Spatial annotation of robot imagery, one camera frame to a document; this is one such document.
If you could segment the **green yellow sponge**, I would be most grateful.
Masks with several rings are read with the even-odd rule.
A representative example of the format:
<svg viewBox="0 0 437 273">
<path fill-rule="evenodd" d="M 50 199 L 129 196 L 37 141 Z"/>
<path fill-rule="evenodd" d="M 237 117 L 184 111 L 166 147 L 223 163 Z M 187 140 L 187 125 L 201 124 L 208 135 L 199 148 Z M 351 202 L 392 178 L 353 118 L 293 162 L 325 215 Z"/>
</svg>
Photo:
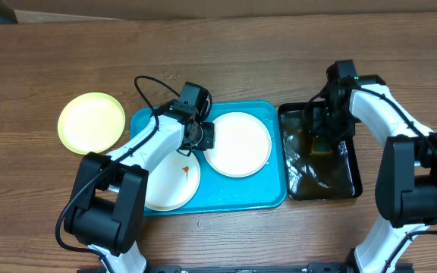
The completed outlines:
<svg viewBox="0 0 437 273">
<path fill-rule="evenodd" d="M 332 145 L 327 139 L 320 136 L 316 136 L 311 139 L 311 155 L 331 155 L 332 153 Z"/>
</svg>

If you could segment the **white plate top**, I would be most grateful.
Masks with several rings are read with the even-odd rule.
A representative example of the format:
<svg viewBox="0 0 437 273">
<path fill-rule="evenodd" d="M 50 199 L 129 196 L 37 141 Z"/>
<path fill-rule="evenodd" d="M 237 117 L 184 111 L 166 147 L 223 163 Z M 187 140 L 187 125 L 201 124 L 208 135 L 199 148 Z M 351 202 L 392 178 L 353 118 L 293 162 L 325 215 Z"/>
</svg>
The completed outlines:
<svg viewBox="0 0 437 273">
<path fill-rule="evenodd" d="M 228 177 L 247 177 L 260 171 L 272 152 L 272 138 L 265 124 L 251 114 L 229 112 L 217 117 L 212 149 L 207 162 Z"/>
</svg>

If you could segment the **yellow green plate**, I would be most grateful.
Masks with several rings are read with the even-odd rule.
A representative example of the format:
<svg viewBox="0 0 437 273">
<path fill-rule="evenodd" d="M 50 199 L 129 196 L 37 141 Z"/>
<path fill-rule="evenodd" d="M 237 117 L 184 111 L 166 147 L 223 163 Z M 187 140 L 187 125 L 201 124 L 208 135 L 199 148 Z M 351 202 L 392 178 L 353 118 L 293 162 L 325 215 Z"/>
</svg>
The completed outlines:
<svg viewBox="0 0 437 273">
<path fill-rule="evenodd" d="M 111 148 L 124 132 L 121 103 L 106 93 L 85 93 L 72 99 L 58 119 L 58 137 L 72 152 L 85 155 Z"/>
</svg>

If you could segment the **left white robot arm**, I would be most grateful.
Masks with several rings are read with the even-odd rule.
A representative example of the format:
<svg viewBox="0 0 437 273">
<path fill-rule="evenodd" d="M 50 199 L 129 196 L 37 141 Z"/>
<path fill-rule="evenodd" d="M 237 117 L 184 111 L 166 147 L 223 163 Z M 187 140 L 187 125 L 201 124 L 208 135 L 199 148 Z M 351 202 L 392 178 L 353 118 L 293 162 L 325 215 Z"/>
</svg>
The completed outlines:
<svg viewBox="0 0 437 273">
<path fill-rule="evenodd" d="M 137 235 L 148 177 L 173 152 L 189 156 L 214 146 L 211 110 L 210 92 L 186 82 L 176 99 L 151 109 L 149 123 L 128 143 L 107 155 L 86 154 L 55 225 L 60 247 L 98 256 L 101 272 L 147 272 Z"/>
</svg>

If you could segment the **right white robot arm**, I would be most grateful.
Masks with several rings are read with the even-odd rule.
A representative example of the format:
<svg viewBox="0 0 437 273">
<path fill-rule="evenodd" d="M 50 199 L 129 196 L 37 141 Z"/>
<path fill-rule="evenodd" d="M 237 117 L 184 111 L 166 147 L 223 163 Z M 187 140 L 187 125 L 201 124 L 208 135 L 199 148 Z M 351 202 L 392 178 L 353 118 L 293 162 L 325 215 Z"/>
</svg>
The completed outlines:
<svg viewBox="0 0 437 273">
<path fill-rule="evenodd" d="M 345 271 L 412 272 L 397 262 L 421 235 L 437 235 L 437 133 L 413 118 L 378 75 L 360 76 L 352 60 L 336 61 L 304 111 L 311 151 L 325 154 L 364 123 L 383 148 L 376 181 L 379 216 L 351 250 Z"/>
</svg>

